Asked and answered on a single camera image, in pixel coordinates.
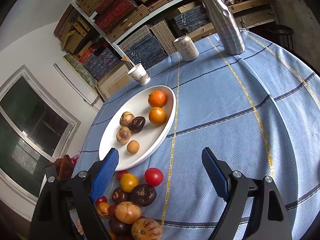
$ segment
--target glass pane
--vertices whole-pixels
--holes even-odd
[[[48,160],[32,149],[0,114],[0,168],[38,197]]]
[[[14,124],[50,156],[68,123],[21,77],[0,102]]]

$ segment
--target dark stool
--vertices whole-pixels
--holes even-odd
[[[284,47],[284,48],[294,52],[293,41],[292,41],[293,29],[291,29],[288,26],[276,24],[276,25],[267,26],[266,30],[270,33],[277,35],[277,36],[281,36],[283,43],[284,43],[284,36],[286,36],[287,37],[287,47]],[[290,49],[290,45],[289,45],[289,36],[291,39],[292,49]]]

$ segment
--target blue gripper pad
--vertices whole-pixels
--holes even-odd
[[[202,164],[207,171],[217,195],[223,198],[225,202],[228,202],[230,197],[228,192],[228,181],[219,168],[217,158],[209,148],[203,149],[201,158]]]
[[[116,167],[119,163],[119,153],[115,148],[111,148],[104,158],[105,163],[101,167],[100,171],[97,172],[96,176],[92,180],[92,191],[90,198],[95,202],[99,197],[102,197]]]

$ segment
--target silver screw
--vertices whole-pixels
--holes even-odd
[[[272,178],[271,178],[270,176],[266,176],[264,179],[265,179],[266,182],[268,182],[268,183],[272,182]]]
[[[54,177],[54,176],[50,176],[48,179],[47,179],[47,181],[48,182],[54,182],[54,180],[55,180],[56,178]]]
[[[236,178],[240,178],[241,177],[241,172],[239,172],[239,171],[234,171],[233,173],[233,176],[235,176]]]
[[[79,172],[79,177],[80,178],[85,178],[85,176],[87,176],[87,172],[86,171],[81,171],[81,172]]]

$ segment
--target white oval plate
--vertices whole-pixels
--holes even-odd
[[[148,96],[151,92],[161,90],[167,97],[167,102],[162,107],[167,113],[167,120],[163,125],[155,126],[148,118],[151,106],[148,104]],[[174,121],[176,111],[176,96],[171,88],[167,86],[154,86],[141,91],[130,98],[113,116],[105,129],[99,146],[99,158],[103,160],[108,151],[113,147],[119,152],[119,164],[116,171],[122,171],[142,163],[164,141]],[[143,116],[146,123],[139,133],[132,133],[129,141],[136,140],[140,144],[140,149],[136,154],[127,151],[127,144],[120,144],[116,140],[116,134],[121,128],[119,122],[124,112],[131,112],[135,117]]]

